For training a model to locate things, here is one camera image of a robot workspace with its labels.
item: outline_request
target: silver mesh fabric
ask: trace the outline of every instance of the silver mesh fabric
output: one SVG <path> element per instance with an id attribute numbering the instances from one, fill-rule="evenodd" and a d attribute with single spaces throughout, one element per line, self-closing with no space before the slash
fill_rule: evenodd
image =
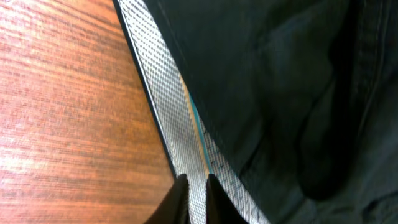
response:
<path id="1" fill-rule="evenodd" d="M 177 175 L 187 174 L 189 212 L 193 224 L 206 223 L 206 167 L 201 158 L 203 148 L 197 142 L 197 128 L 190 116 L 182 79 L 175 62 L 142 0 L 118 0 L 128 38 L 142 70 L 145 88 L 165 139 L 166 151 Z M 225 158 L 220 154 L 201 122 L 211 169 L 249 223 L 268 223 L 246 192 Z"/>

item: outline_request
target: brown wooden floor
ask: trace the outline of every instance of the brown wooden floor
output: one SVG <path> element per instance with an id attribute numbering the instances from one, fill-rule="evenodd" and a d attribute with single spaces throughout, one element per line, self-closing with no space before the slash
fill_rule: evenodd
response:
<path id="1" fill-rule="evenodd" d="M 0 223 L 142 223 L 172 185 L 111 0 L 0 1 Z"/>

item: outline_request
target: black trim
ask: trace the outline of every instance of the black trim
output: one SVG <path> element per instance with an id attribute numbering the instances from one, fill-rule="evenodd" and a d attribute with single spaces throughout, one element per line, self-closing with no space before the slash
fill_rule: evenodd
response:
<path id="1" fill-rule="evenodd" d="M 116 14 L 118 15 L 119 22 L 120 22 L 121 28 L 123 30 L 124 36 L 126 38 L 127 44 L 128 44 L 128 46 L 130 48 L 132 59 L 134 61 L 134 64 L 136 65 L 139 78 L 141 80 L 142 86 L 144 87 L 145 95 L 147 97 L 147 101 L 148 101 L 148 104 L 149 104 L 149 107 L 150 107 L 150 112 L 152 112 L 152 116 L 154 117 L 156 128 L 157 128 L 157 130 L 159 132 L 160 139 L 162 140 L 163 148 L 164 148 L 164 151 L 166 153 L 167 160 L 169 161 L 170 170 L 173 173 L 174 179 L 176 179 L 177 175 L 175 173 L 175 170 L 174 170 L 174 167 L 173 167 L 172 160 L 170 158 L 169 152 L 167 151 L 167 146 L 166 146 L 166 142 L 165 142 L 165 136 L 163 136 L 162 132 L 160 131 L 160 124 L 159 124 L 159 121 L 156 119 L 155 108 L 154 108 L 152 102 L 150 101 L 149 91 L 146 88 L 146 84 L 145 84 L 145 80 L 144 80 L 144 74 L 142 72 L 141 67 L 139 66 L 137 55 L 134 52 L 134 47 L 132 46 L 131 39 L 129 38 L 129 31 L 128 31 L 128 29 L 126 27 L 126 23 L 125 23 L 125 21 L 123 19 L 122 10 L 120 8 L 118 0 L 113 0 L 113 4 L 114 4 L 114 8 L 116 10 Z"/>

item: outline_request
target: ironing mat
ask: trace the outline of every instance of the ironing mat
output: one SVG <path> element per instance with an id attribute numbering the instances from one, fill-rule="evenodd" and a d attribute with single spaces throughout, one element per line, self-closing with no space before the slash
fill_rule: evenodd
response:
<path id="1" fill-rule="evenodd" d="M 217 176 L 248 223 L 269 223 L 206 131 L 143 0 L 114 0 L 116 12 L 175 176 L 186 174 L 192 224 L 206 223 L 206 177 Z"/>

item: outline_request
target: dark jeans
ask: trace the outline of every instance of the dark jeans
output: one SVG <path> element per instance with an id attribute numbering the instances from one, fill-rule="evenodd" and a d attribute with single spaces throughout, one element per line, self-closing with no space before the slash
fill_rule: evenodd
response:
<path id="1" fill-rule="evenodd" d="M 145 2 L 271 223 L 398 223 L 397 1 Z"/>

